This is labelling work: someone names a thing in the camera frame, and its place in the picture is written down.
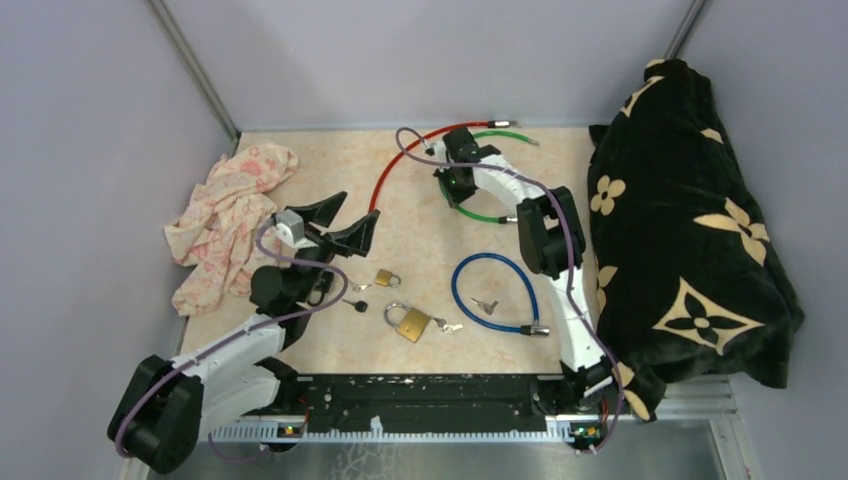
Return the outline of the small brass padlock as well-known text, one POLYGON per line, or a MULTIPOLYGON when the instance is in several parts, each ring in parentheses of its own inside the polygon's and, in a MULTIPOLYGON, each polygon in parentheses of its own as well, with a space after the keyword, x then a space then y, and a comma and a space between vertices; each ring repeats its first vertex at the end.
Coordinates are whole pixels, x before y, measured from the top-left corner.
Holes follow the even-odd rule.
POLYGON ((386 288, 397 288, 401 285, 401 278, 390 270, 379 269, 374 278, 374 284, 386 288))

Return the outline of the green cable lock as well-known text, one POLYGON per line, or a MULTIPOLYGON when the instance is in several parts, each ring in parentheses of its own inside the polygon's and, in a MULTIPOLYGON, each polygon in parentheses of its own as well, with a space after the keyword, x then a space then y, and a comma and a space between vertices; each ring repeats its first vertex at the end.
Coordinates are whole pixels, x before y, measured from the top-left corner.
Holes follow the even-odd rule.
MULTIPOLYGON (((541 145, 541 143, 538 140, 536 140, 532 137, 529 137, 527 135, 524 135, 524 134, 521 134, 521 133, 518 133, 518 132, 506 131, 506 130, 491 129, 491 130, 486 130, 486 131, 478 131, 478 132, 474 132, 472 134, 472 136, 475 139, 483 138, 483 137, 490 137, 490 136, 501 136, 501 137, 507 137, 507 138, 511 138, 511 139, 514 139, 514 140, 518 140, 518 141, 524 142, 526 144, 529 144, 529 145, 532 145, 532 146, 535 146, 535 147, 539 147, 541 145)), ((446 189, 446 186, 443 184, 442 181, 439 181, 439 188, 440 188, 440 192, 442 193, 444 199, 448 202, 449 207, 458 211, 460 214, 466 216, 467 218, 470 218, 470 219, 475 220, 475 221, 483 222, 483 223, 489 223, 489 224, 509 224, 509 223, 515 222, 515 218, 513 216, 510 216, 510 215, 501 216, 501 217, 493 217, 493 216, 486 216, 486 215, 481 215, 481 214, 478 214, 478 213, 471 212, 468 209, 462 207, 460 204, 454 202, 451 199, 451 197, 449 196, 448 191, 446 189)))

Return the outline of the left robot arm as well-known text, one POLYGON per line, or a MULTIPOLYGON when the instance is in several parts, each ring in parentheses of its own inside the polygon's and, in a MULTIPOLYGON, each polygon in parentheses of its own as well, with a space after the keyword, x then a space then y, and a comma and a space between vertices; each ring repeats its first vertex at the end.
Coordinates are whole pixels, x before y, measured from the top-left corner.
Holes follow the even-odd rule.
POLYGON ((252 275, 255 312, 198 349, 138 364, 107 429, 119 456, 168 474, 215 429, 246 413, 285 414, 297 406, 295 373, 276 356, 303 336, 314 314, 343 299, 350 280, 332 262, 367 256, 381 215, 370 211, 332 232, 346 198, 341 191, 272 214, 255 237, 274 261, 252 275))

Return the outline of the silver key bunch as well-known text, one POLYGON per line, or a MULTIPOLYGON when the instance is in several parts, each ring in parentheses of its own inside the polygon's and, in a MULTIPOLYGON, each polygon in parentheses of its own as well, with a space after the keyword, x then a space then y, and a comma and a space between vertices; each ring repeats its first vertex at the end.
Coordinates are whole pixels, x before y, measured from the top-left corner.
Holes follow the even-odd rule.
POLYGON ((460 329, 463 329, 464 326, 459 323, 450 323, 445 319, 432 317, 431 320, 436 323, 436 325, 441 329, 443 333, 451 334, 460 329))

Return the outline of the large brass padlock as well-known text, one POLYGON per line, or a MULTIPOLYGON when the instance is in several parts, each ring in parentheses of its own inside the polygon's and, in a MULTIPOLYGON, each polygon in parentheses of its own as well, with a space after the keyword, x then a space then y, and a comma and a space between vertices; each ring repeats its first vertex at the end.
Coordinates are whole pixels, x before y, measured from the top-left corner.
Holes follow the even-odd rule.
POLYGON ((413 343, 419 341, 431 322, 431 317, 428 314, 399 302, 390 303, 384 309, 383 318, 396 333, 413 343), (399 311, 403 313, 403 316, 399 320, 395 320, 393 314, 399 311))

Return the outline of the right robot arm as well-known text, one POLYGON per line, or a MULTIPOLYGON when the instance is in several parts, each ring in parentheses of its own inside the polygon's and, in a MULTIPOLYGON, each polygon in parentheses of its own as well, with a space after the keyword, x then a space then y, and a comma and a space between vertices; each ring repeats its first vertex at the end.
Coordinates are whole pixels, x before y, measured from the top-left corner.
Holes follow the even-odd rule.
POLYGON ((564 401, 576 412, 590 411, 614 378, 592 325, 584 288, 586 240, 571 191, 549 190, 525 177, 498 148, 479 145, 466 127, 446 133, 428 154, 442 163, 434 176, 451 206, 481 190, 515 209, 521 257, 548 287, 559 335, 564 401))

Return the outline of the blue cable lock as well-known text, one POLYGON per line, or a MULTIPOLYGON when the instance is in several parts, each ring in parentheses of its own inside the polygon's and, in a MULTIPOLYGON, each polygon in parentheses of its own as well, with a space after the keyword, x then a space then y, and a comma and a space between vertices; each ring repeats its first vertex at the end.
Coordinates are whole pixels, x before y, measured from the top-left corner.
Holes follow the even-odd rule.
POLYGON ((541 324, 540 318, 540 307, 538 297, 536 295, 535 289, 529 279, 529 276, 518 266, 518 264, 505 257, 504 255, 493 253, 493 252, 481 252, 472 254, 465 259, 463 259, 454 269, 451 276, 451 294, 454 302, 456 303, 459 310, 470 320, 475 322, 477 325, 482 326, 486 329, 501 332, 501 333, 509 333, 509 334, 519 334, 528 337, 548 337, 550 335, 550 328, 541 324), (528 325, 522 326, 508 326, 502 325, 498 323, 493 323, 487 320, 484 320, 477 314, 473 313, 464 303, 460 296, 459 292, 459 277, 462 271, 472 262, 478 260, 494 260, 500 262, 507 267, 509 267, 514 273, 516 273, 524 284, 525 289, 527 290, 530 306, 531 306, 531 314, 532 314, 532 322, 528 325))

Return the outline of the black-headed key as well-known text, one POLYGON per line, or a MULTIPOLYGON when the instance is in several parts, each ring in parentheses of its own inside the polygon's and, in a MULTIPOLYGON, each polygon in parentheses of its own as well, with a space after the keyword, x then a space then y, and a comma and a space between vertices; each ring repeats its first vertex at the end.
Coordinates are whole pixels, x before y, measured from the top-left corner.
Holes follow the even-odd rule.
POLYGON ((354 310, 359 312, 359 313, 364 313, 368 310, 368 304, 365 301, 362 301, 362 300, 353 301, 353 300, 343 299, 343 302, 352 306, 354 308, 354 310))

